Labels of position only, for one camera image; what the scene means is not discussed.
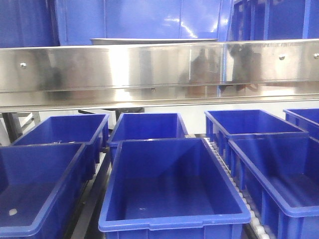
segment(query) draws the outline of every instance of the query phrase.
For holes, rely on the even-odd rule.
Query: screw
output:
[[[25,69],[26,68],[26,63],[24,63],[24,62],[20,63],[20,67]]]
[[[281,54],[281,55],[279,55],[279,60],[283,61],[285,59],[285,57],[286,57],[286,55]]]

